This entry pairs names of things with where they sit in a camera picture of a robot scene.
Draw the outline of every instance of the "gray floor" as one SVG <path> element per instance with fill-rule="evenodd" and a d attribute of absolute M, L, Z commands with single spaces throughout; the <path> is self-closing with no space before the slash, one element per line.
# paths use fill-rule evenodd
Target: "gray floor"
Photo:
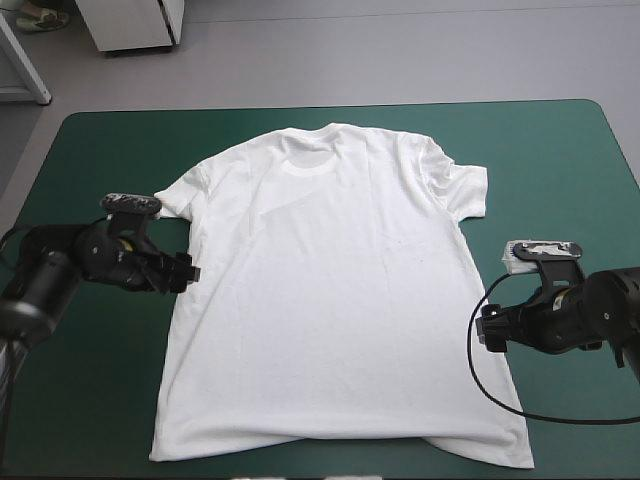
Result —
<path fill-rule="evenodd" d="M 20 36 L 54 101 L 0 106 L 0 231 L 78 111 L 589 98 L 640 178 L 640 1 L 187 0 L 174 52 L 120 58 L 74 20 Z"/>

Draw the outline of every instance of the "green table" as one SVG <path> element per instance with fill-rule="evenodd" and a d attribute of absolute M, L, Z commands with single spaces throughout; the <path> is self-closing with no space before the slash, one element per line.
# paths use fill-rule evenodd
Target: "green table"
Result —
<path fill-rule="evenodd" d="M 346 122 L 421 132 L 458 163 L 489 170 L 487 217 L 463 223 L 485 282 L 503 273 L 509 239 L 575 240 L 586 272 L 640 263 L 638 187 L 600 107 L 586 100 L 261 110 L 79 113 L 67 118 L 19 222 L 84 223 L 107 192 L 152 194 L 199 160 L 264 132 Z M 188 225 L 154 222 L 151 237 L 183 250 Z M 8 280 L 0 274 L 1 284 Z M 519 277 L 497 292 L 522 301 Z M 639 477 L 640 425 L 529 423 L 537 468 L 457 457 L 418 439 L 303 440 L 199 460 L 152 463 L 173 296 L 85 284 L 16 386 L 6 475 L 235 477 Z M 608 349 L 551 357 L 512 346 L 524 406 L 575 417 L 640 413 L 640 388 Z"/>

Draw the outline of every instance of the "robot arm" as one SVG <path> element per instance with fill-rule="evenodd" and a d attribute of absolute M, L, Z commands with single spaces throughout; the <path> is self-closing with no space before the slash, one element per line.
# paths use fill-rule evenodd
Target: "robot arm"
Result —
<path fill-rule="evenodd" d="M 605 270 L 585 278 L 572 242 L 512 241 L 503 261 L 510 274 L 540 275 L 542 285 L 524 303 L 485 305 L 476 321 L 480 342 L 506 352 L 507 341 L 559 354 L 595 350 L 606 341 L 618 367 L 640 381 L 640 268 Z"/>
<path fill-rule="evenodd" d="M 147 237 L 159 200 L 112 193 L 101 205 L 106 228 L 99 221 L 43 225 L 20 243 L 15 275 L 0 295 L 0 464 L 15 377 L 27 353 L 53 334 L 81 280 L 164 294 L 199 279 L 189 255 L 167 255 Z"/>

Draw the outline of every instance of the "t-shirt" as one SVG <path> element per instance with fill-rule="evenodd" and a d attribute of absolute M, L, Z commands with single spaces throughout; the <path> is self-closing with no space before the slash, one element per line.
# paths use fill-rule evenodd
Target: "t-shirt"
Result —
<path fill-rule="evenodd" d="M 484 289 L 458 223 L 484 216 L 486 190 L 485 168 L 427 136 L 329 124 L 261 135 L 157 193 L 202 271 L 175 304 L 150 459 L 422 437 L 533 467 L 525 421 L 467 366 Z M 504 356 L 474 347 L 519 408 Z"/>

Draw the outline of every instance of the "white plastic part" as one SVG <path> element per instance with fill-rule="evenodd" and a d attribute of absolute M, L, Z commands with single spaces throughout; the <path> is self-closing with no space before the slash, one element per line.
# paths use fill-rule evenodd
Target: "white plastic part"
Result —
<path fill-rule="evenodd" d="M 502 263 L 507 267 L 507 272 L 511 275 L 519 275 L 522 273 L 534 273 L 538 271 L 538 267 L 535 262 L 527 262 L 516 257 L 513 253 L 513 247 L 516 243 L 534 244 L 530 251 L 531 253 L 545 253 L 547 255 L 555 256 L 569 256 L 571 253 L 567 251 L 565 247 L 570 242 L 563 242 L 558 240 L 509 240 L 504 247 L 504 254 L 502 255 Z"/>

